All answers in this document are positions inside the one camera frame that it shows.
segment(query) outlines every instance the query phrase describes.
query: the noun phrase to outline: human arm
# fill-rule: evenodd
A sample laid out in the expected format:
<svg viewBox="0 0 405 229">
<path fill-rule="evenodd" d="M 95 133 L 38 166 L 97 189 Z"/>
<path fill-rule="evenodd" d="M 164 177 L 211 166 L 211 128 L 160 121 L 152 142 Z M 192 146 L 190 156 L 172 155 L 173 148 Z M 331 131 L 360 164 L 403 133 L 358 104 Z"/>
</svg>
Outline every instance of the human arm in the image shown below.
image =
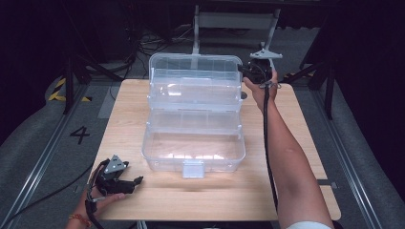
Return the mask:
<svg viewBox="0 0 405 229">
<path fill-rule="evenodd" d="M 102 194 L 97 190 L 97 188 L 92 189 L 92 196 L 94 198 L 99 198 L 102 197 Z M 77 206 L 75 207 L 75 210 L 73 211 L 73 214 L 79 214 L 84 220 L 89 221 L 89 217 L 86 212 L 86 206 L 84 204 L 85 200 L 87 198 L 87 189 L 83 192 L 81 195 L 80 201 L 78 202 Z M 120 199 L 125 198 L 125 195 L 122 193 L 119 194 L 113 194 L 113 195 L 108 195 L 105 199 L 98 201 L 97 204 L 97 211 L 95 212 L 95 217 L 98 218 L 98 216 L 101 214 L 101 212 L 111 203 L 118 201 Z M 86 228 L 85 223 L 80 221 L 80 219 L 69 219 L 68 223 L 66 224 L 66 229 L 81 229 L 81 228 Z"/>
<path fill-rule="evenodd" d="M 263 112 L 265 90 L 244 78 Z M 273 72 L 272 82 L 277 83 Z M 278 193 L 278 217 L 282 228 L 298 221 L 316 221 L 333 228 L 330 214 L 303 149 L 292 135 L 275 104 L 277 87 L 269 89 L 267 142 L 270 167 Z"/>
</svg>

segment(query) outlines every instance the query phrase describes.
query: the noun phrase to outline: metal rail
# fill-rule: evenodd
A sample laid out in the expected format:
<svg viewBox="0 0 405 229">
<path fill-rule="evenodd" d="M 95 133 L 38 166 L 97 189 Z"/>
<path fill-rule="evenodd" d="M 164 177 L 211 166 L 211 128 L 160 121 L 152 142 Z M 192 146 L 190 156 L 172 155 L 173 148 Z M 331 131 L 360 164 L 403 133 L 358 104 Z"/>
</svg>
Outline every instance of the metal rail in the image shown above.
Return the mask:
<svg viewBox="0 0 405 229">
<path fill-rule="evenodd" d="M 322 114 L 322 119 L 326 126 L 328 127 L 328 131 L 330 132 L 331 138 L 334 142 L 334 145 L 337 149 L 337 157 L 339 158 L 340 164 L 342 165 L 342 169 L 348 179 L 348 182 L 352 188 L 352 192 L 354 194 L 355 199 L 357 200 L 357 204 L 360 208 L 361 213 L 363 214 L 364 220 L 367 223 L 369 228 L 382 228 L 381 223 L 373 209 L 372 204 L 367 196 L 366 190 L 358 177 L 354 166 L 352 165 L 351 159 L 349 157 L 348 152 L 343 145 L 343 142 L 334 126 L 334 123 L 328 119 L 325 111 L 323 109 L 323 99 L 322 95 L 319 91 L 311 91 L 312 96 L 315 100 L 316 107 L 318 108 L 319 112 Z"/>
<path fill-rule="evenodd" d="M 57 149 L 57 146 L 59 145 L 60 138 L 68 125 L 70 119 L 72 118 L 75 109 L 78 106 L 78 102 L 80 99 L 84 96 L 88 89 L 87 85 L 79 85 L 77 88 L 77 92 L 75 93 L 75 103 L 71 110 L 67 113 L 64 114 L 59 122 L 56 125 L 55 130 L 53 131 L 53 134 L 48 141 L 47 146 L 45 147 L 44 151 L 42 152 L 41 157 L 38 159 L 36 162 L 35 166 L 33 167 L 31 173 L 28 175 L 27 180 L 21 189 L 18 197 L 14 201 L 14 204 L 10 208 L 8 214 L 6 215 L 6 218 L 3 220 L 2 224 L 0 225 L 0 228 L 16 228 L 16 225 L 18 223 L 18 220 L 20 220 L 21 215 L 15 217 L 12 221 L 10 221 L 7 225 L 6 222 L 12 218 L 15 214 L 17 214 L 19 211 L 23 210 L 28 203 L 30 202 L 30 199 L 35 192 L 36 187 L 39 184 L 39 181 L 45 174 L 45 171 L 48 167 L 48 165 L 51 162 L 51 159 L 54 155 L 54 152 Z"/>
</svg>

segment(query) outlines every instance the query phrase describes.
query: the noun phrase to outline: printed number 4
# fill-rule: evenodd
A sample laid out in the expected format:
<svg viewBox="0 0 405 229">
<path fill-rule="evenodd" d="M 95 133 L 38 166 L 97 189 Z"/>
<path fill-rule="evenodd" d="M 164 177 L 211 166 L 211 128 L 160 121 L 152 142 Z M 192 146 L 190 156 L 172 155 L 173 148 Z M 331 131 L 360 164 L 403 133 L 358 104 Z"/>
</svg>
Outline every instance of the printed number 4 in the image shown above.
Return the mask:
<svg viewBox="0 0 405 229">
<path fill-rule="evenodd" d="M 81 144 L 81 141 L 83 140 L 84 136 L 89 136 L 90 134 L 86 134 L 87 128 L 82 126 L 80 127 L 80 129 L 78 129 L 77 131 L 71 133 L 71 136 L 80 136 L 80 139 L 78 140 L 78 144 Z"/>
</svg>

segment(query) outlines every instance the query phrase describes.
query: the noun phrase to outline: wrist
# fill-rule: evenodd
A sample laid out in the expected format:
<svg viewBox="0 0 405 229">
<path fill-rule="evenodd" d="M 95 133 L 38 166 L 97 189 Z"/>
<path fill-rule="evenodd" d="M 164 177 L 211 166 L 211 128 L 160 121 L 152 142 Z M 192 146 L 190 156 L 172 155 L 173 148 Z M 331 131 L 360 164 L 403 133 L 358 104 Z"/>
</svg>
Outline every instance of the wrist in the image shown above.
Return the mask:
<svg viewBox="0 0 405 229">
<path fill-rule="evenodd" d="M 92 226 L 92 223 L 89 221 L 87 218 L 87 215 L 83 216 L 79 213 L 73 213 L 69 215 L 69 221 L 71 222 L 70 224 L 75 224 L 75 225 L 82 225 L 83 227 L 89 228 Z"/>
</svg>

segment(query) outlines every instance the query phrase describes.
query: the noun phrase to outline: sleeve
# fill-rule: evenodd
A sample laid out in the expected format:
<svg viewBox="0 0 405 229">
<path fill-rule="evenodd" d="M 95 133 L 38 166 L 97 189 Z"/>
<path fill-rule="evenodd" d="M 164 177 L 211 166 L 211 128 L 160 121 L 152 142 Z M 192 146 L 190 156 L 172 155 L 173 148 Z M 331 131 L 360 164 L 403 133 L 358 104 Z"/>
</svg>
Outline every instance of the sleeve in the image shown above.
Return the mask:
<svg viewBox="0 0 405 229">
<path fill-rule="evenodd" d="M 313 221 L 301 221 L 301 222 L 296 222 L 287 229 L 330 229 L 329 226 L 319 223 L 319 222 L 313 222 Z"/>
</svg>

